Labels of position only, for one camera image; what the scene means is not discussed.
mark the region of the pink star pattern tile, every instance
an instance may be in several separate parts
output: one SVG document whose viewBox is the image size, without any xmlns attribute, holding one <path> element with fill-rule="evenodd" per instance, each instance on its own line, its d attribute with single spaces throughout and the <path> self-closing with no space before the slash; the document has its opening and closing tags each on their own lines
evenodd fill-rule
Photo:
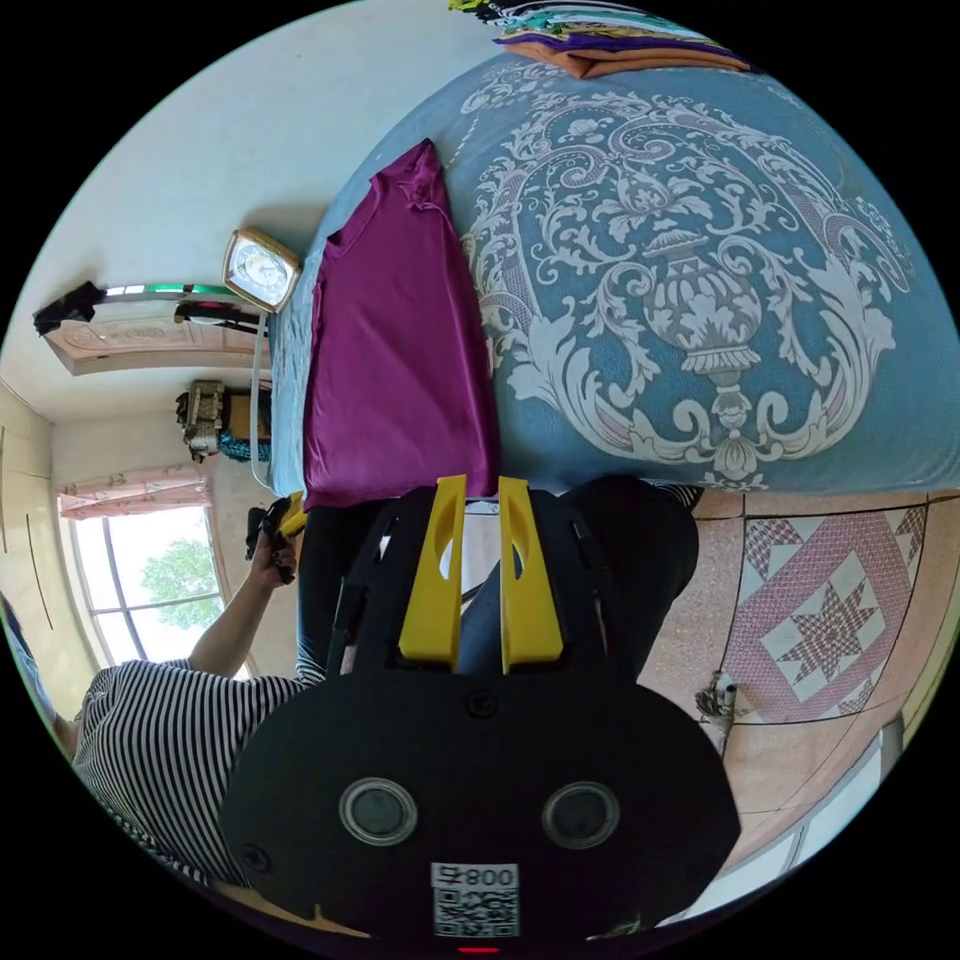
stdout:
<svg viewBox="0 0 960 960">
<path fill-rule="evenodd" d="M 863 709 L 900 632 L 926 507 L 748 520 L 723 670 L 738 723 Z"/>
</svg>

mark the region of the tree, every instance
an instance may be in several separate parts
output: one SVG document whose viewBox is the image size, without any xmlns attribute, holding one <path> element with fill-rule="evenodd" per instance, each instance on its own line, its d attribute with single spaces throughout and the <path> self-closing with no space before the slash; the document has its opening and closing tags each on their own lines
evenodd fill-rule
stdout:
<svg viewBox="0 0 960 960">
<path fill-rule="evenodd" d="M 174 541 L 165 553 L 147 561 L 140 585 L 149 592 L 152 603 L 217 593 L 219 587 L 210 548 L 201 540 Z M 210 626 L 221 610 L 217 596 L 159 607 L 157 613 L 160 622 L 168 627 L 189 630 L 191 627 Z"/>
</svg>

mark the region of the blue bedspread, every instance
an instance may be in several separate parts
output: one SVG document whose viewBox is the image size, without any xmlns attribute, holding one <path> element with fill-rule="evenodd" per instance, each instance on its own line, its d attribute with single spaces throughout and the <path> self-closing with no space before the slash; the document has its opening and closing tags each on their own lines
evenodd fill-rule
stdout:
<svg viewBox="0 0 960 960">
<path fill-rule="evenodd" d="M 580 81 L 504 54 L 410 113 L 320 224 L 274 323 L 278 493 L 303 486 L 325 239 L 424 137 L 483 308 L 502 473 L 552 489 L 609 472 L 960 487 L 960 336 L 912 231 L 836 133 L 769 77 Z"/>
</svg>

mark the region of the clock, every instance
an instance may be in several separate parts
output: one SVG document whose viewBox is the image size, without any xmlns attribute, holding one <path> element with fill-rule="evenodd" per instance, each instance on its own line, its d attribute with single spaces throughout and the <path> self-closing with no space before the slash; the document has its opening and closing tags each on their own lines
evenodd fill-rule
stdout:
<svg viewBox="0 0 960 960">
<path fill-rule="evenodd" d="M 223 283 L 250 303 L 279 313 L 300 276 L 293 251 L 252 227 L 235 230 L 223 260 Z"/>
</svg>

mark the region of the qr code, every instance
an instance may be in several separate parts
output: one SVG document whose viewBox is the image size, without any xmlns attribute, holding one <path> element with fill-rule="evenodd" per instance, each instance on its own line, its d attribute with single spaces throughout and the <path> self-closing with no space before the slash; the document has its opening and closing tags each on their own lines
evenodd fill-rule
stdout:
<svg viewBox="0 0 960 960">
<path fill-rule="evenodd" d="M 520 936 L 516 864 L 435 863 L 431 880 L 438 937 Z"/>
</svg>

